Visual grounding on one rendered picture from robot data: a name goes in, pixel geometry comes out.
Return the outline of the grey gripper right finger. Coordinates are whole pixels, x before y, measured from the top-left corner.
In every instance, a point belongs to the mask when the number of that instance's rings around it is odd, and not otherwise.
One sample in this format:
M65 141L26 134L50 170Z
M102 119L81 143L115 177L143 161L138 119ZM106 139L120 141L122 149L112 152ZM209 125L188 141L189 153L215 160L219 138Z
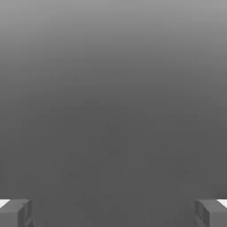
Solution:
M195 227L227 227L227 199L195 201Z

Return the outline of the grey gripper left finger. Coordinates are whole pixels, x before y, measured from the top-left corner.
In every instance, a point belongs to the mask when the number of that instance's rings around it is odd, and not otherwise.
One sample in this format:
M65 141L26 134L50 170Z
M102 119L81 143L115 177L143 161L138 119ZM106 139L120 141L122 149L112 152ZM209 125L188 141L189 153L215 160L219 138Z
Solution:
M0 227L33 227L32 200L0 199Z

